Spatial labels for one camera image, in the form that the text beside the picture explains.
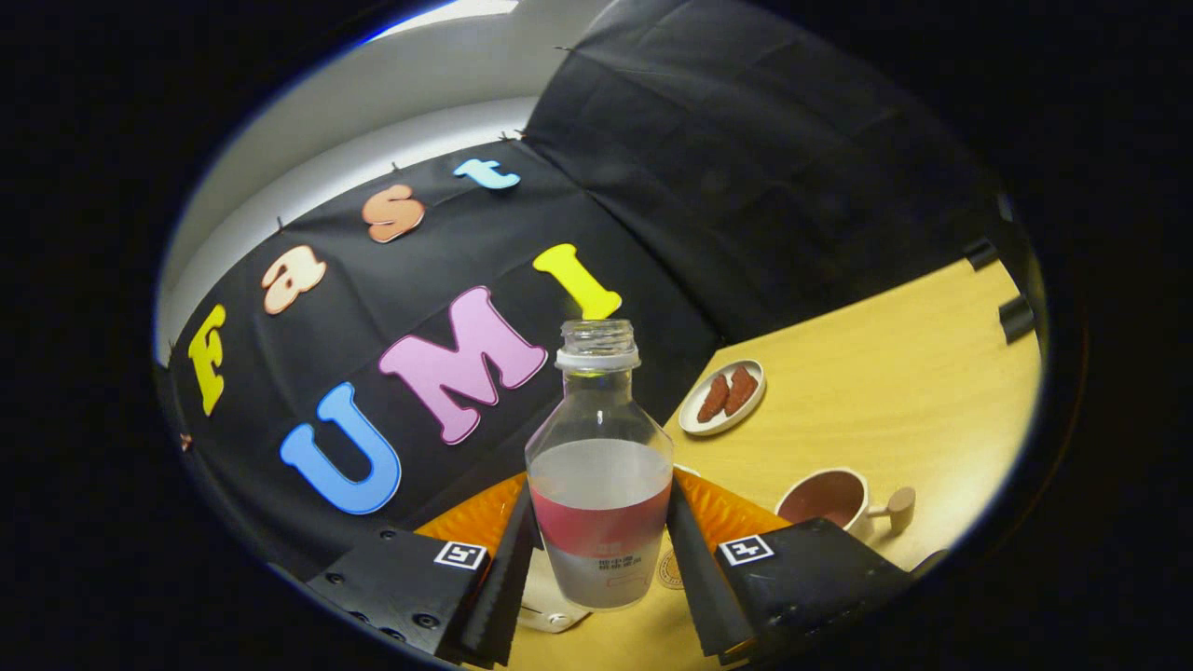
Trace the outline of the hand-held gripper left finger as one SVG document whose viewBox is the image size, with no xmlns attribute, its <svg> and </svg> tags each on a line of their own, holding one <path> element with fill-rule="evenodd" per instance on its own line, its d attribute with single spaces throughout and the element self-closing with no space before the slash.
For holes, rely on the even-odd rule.
<svg viewBox="0 0 1193 671">
<path fill-rule="evenodd" d="M 418 530 L 383 527 L 305 586 L 413 650 L 507 665 L 537 533 L 521 472 Z"/>
</svg>

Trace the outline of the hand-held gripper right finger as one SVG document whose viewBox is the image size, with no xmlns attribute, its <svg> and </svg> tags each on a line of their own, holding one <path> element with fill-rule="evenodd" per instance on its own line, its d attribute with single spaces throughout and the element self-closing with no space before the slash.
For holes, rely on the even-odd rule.
<svg viewBox="0 0 1193 671">
<path fill-rule="evenodd" d="M 826 518 L 792 524 L 675 469 L 667 531 L 707 657 L 808 650 L 911 587 L 908 570 Z"/>
</svg>

